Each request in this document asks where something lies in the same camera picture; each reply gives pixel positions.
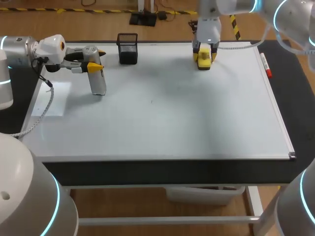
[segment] wooden floor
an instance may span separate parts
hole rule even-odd
[[[89,9],[136,9],[134,0],[98,0]],[[163,8],[156,0],[159,10]],[[169,0],[164,3],[176,10],[195,10],[195,0]],[[0,7],[52,7],[80,8],[79,0],[12,0]],[[155,27],[130,26],[129,14],[91,14],[65,12],[9,12],[0,13],[0,34],[32,35],[36,39],[62,34],[66,40],[116,40],[121,32],[138,33],[139,40],[191,40],[188,21],[196,16],[177,15],[172,22],[157,21]],[[260,39],[265,23],[255,14],[236,17],[242,39]],[[229,17],[221,17],[222,40],[235,40]],[[268,34],[268,39],[275,39]],[[307,58],[300,56],[300,63],[315,91],[314,75],[307,66]],[[264,207],[268,205],[277,187],[259,188]],[[193,215],[246,215],[242,196],[226,207],[199,206],[170,203],[162,188],[158,189],[106,189],[76,190],[72,192],[80,217],[132,217],[132,216],[193,216]],[[124,226],[80,227],[79,236],[246,236],[247,225],[197,225],[197,226]],[[269,236],[277,236],[272,229]]]

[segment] yellow object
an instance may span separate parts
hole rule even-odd
[[[199,70],[210,70],[211,57],[209,48],[200,48],[198,53],[197,64]]]
[[[94,73],[94,72],[100,71],[104,68],[104,66],[96,64],[94,62],[90,62],[87,67],[88,67],[89,73]]]
[[[193,61],[197,62],[197,60],[198,60],[198,53],[194,53],[193,54]]]
[[[230,20],[231,20],[231,23],[233,26],[233,31],[234,31],[234,35],[235,35],[236,40],[242,40],[240,30],[238,29],[238,26],[236,24],[235,15],[230,15]]]
[[[217,57],[217,53],[212,53],[212,62],[215,61],[216,57]]]

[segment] black cable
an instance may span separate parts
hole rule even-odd
[[[156,1],[154,1],[154,6],[157,7],[157,10],[155,11],[155,13],[158,13],[158,5],[156,4]]]
[[[96,3],[96,0],[94,0],[94,2],[92,2],[91,4],[85,5],[85,4],[83,4],[83,0],[81,0],[81,5],[82,6],[93,6],[95,3]]]
[[[36,70],[35,67],[34,67],[34,61],[37,61],[37,70]],[[53,86],[53,84],[52,84],[49,80],[45,79],[45,77],[42,76],[42,75],[40,74],[40,72],[39,72],[39,68],[40,68],[40,66],[43,64],[43,62],[44,62],[43,59],[34,58],[34,59],[31,61],[31,68],[32,68],[32,70],[35,72],[35,74],[37,75],[38,79],[44,81],[44,82],[51,88],[51,87]]]
[[[174,17],[173,17],[173,19],[171,19],[170,21],[166,20],[166,21],[168,21],[168,22],[173,21],[173,20],[176,18],[176,10],[175,10],[173,7],[171,7],[171,6],[165,6],[165,5],[161,2],[161,0],[158,0],[158,1],[159,1],[159,3],[160,3],[164,8],[169,8],[169,9],[172,9],[172,10],[174,11]]]

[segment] white cable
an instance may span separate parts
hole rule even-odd
[[[33,124],[33,126],[31,128],[29,128],[28,130],[25,130],[21,133],[17,133],[17,134],[10,134],[12,137],[19,137],[19,136],[24,136],[28,133],[30,133],[40,122],[41,120],[44,118],[45,114],[47,113],[51,103],[53,102],[53,99],[54,99],[54,87],[51,87],[50,88],[50,99],[49,99],[49,102],[45,108],[45,110],[43,111],[43,114],[41,114],[41,116],[38,118],[38,120]]]
[[[279,42],[279,44],[286,49],[287,51],[294,53],[296,55],[314,55],[315,54],[315,50],[309,50],[309,51],[301,51],[301,50],[297,50],[294,48],[291,48],[290,46],[286,45],[282,38],[281,35],[278,31],[276,31],[276,36],[277,36],[277,41]]]
[[[265,41],[269,30],[270,30],[270,26],[267,25],[266,28],[265,28],[265,32],[264,32],[264,34],[263,34],[263,36],[262,36],[262,38],[261,38],[261,41],[258,42],[258,43],[251,44],[251,45],[247,45],[247,46],[243,46],[243,47],[229,47],[229,48],[227,48],[227,47],[218,47],[218,49],[223,49],[223,50],[237,50],[237,49],[246,49],[246,48],[258,47],[260,44],[262,44],[262,43]]]

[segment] cable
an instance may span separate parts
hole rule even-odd
[[[36,75],[38,75],[38,78],[39,78],[40,80],[44,81],[44,82],[50,87],[50,90],[49,90],[50,93],[51,93],[51,94],[50,94],[50,99],[49,99],[49,102],[48,102],[48,104],[47,104],[45,110],[43,111],[43,113],[41,114],[41,116],[38,118],[38,120],[31,126],[31,128],[29,128],[28,130],[25,130],[25,131],[23,131],[23,132],[20,132],[20,133],[10,134],[12,137],[24,136],[24,135],[30,133],[36,126],[38,126],[38,124],[42,121],[42,119],[44,118],[44,116],[45,116],[46,113],[48,112],[49,107],[50,107],[50,105],[52,104],[52,102],[53,102],[53,100],[54,100],[54,94],[55,94],[55,92],[54,92],[53,84],[52,84],[49,80],[45,79],[42,75],[40,75],[40,74],[39,74],[39,70],[37,70],[37,71],[35,70],[35,68],[34,68],[34,66],[33,66],[33,62],[34,62],[35,60],[37,60],[37,63],[40,61],[40,59],[37,59],[37,58],[34,59],[34,60],[32,60],[32,62],[31,62],[31,67],[32,67],[33,71],[36,73]]]
[[[169,8],[169,9],[172,9],[172,10],[174,11],[174,17],[173,17],[173,19],[171,19],[170,21],[165,20],[165,21],[168,21],[168,22],[173,21],[173,20],[176,18],[176,10],[175,10],[173,7],[171,7],[171,6],[165,6],[165,5],[161,2],[161,0],[158,0],[158,2],[161,4],[162,7],[164,7],[164,8]]]
[[[41,122],[41,120],[42,120],[42,119],[44,118],[44,116],[46,115],[46,113],[47,113],[47,111],[48,111],[48,109],[49,109],[49,107],[50,107],[50,105],[52,104],[53,99],[54,99],[54,87],[51,87],[49,91],[51,92],[49,102],[48,102],[48,104],[47,104],[47,106],[46,106],[44,112],[43,112],[43,113],[41,114],[41,116],[38,118],[38,120],[37,120],[37,121],[33,124],[33,126],[32,126],[31,128],[29,128],[28,130],[23,131],[23,132],[21,132],[21,133],[17,133],[17,134],[10,134],[12,137],[24,136],[24,135],[30,133],[30,132]]]
[[[93,6],[94,4],[96,4],[96,0],[94,0],[93,3],[87,4],[87,5],[83,4],[83,0],[81,0],[81,5],[82,5],[82,6]]]
[[[294,53],[296,55],[315,55],[315,50],[309,50],[309,51],[301,51],[301,50],[297,50],[294,48],[291,48],[290,46],[286,45],[282,38],[281,35],[278,31],[276,31],[276,36],[277,36],[277,41],[279,42],[279,44],[286,49],[287,51]]]
[[[154,1],[154,6],[157,7],[157,10],[154,13],[158,13],[158,5],[156,4],[156,2]]]
[[[263,36],[262,36],[262,38],[261,38],[261,41],[258,42],[258,43],[251,44],[251,45],[247,45],[247,46],[243,46],[243,47],[230,47],[230,48],[227,48],[227,47],[218,47],[218,49],[223,49],[223,50],[238,50],[238,49],[246,49],[246,48],[258,47],[260,44],[262,44],[262,43],[265,41],[269,30],[270,30],[270,26],[266,26],[265,32],[264,32],[264,34],[263,34]]]

